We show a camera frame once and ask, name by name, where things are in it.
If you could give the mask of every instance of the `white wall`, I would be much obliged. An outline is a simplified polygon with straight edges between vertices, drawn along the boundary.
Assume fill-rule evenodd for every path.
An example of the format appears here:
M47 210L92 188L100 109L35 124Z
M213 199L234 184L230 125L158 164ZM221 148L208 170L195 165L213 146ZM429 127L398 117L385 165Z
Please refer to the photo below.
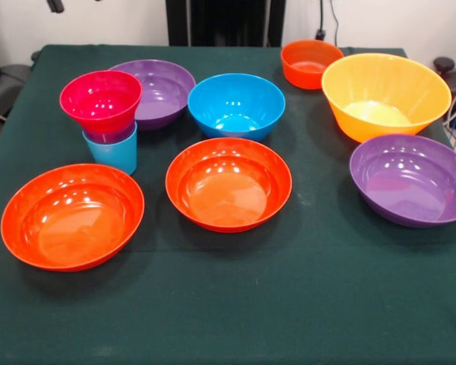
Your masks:
M164 0L0 0L0 65L30 64L47 43L168 45Z
M46 0L0 0L0 65L30 64L47 43L167 45L165 0L63 0L53 14ZM325 0L326 40L334 21ZM430 65L436 56L456 61L456 0L334 0L340 46L403 47ZM319 0L287 0L284 44L313 38Z
M338 46L401 47L426 65L436 56L456 61L456 0L333 0L340 21ZM324 0L326 39L335 22ZM319 27L319 0L287 0L283 43L313 38Z

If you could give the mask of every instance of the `purple bowl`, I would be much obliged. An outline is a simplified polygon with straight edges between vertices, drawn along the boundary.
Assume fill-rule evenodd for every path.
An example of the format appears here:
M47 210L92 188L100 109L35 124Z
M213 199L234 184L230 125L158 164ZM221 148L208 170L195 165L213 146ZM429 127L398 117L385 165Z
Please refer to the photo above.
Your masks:
M152 131L173 122L188 105L196 85L188 70L159 59L139 59L113 66L134 75L142 83L142 98L135 112L138 129Z
M456 221L456 153L416 135L383 135L362 143L350 172L381 216L407 227Z

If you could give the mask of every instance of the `bowl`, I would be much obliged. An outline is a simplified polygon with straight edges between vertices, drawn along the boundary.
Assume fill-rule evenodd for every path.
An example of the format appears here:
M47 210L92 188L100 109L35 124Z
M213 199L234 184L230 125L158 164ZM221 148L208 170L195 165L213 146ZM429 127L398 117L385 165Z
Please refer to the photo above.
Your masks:
M111 69L128 72L142 83L135 120L143 131L160 129L176 120L188 105L188 95L196 85L188 70L159 59L139 59Z
M350 159L358 190L381 216L408 227L456 221L456 153L428 138L385 135Z
M188 219L221 233L250 230L287 202L289 167L270 148L243 138L212 138L181 152L166 174L170 201Z
M321 88L325 69L343 58L343 53L322 40L297 40L282 48L280 57L283 75L292 85L316 90Z
M451 104L448 85L433 70L380 53L347 56L322 77L337 124L358 142L379 135L415 135Z
M97 143L116 143L135 128L142 85L122 71L95 71L69 82L61 92L61 108Z
M29 181L2 215L2 239L19 260L50 271L80 271L112 258L144 214L126 173L97 164L50 170Z
M222 74L197 84L188 108L206 136L260 141L286 107L282 91L270 81L247 74Z

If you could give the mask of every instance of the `plastic cup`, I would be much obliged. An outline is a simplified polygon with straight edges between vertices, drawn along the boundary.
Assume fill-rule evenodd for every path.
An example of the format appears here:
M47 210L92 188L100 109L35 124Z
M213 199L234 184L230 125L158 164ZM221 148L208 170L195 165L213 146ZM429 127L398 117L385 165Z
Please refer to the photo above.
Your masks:
M88 130L83 129L83 132L90 141L101 144L112 144L127 139L134 132L134 130L135 120L133 119L129 125L122 129L119 129L118 131L101 133L89 132Z
M128 138L112 144L91 141L84 132L83 137L97 163L115 167L128 175L137 169L137 124Z
M61 92L61 108L96 143L123 141L135 127L142 84L127 72L95 71L75 78Z

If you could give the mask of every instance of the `table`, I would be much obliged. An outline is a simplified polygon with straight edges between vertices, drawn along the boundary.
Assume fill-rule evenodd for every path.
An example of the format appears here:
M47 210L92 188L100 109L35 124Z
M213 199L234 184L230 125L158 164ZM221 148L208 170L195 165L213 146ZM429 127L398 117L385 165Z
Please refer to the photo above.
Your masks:
M59 93L79 74L132 59L177 62L197 81L240 71L277 84L287 108L264 143L289 164L293 193L255 230L208 232L181 216L163 187L170 161L203 138L193 119L141 133L133 177L146 214L110 262L41 271L0 237L0 363L456 363L456 223L414 230L374 214L348 172L356 143L321 91L284 80L279 51L43 49L0 135L0 217L29 179L92 162ZM445 141L437 124L423 135Z

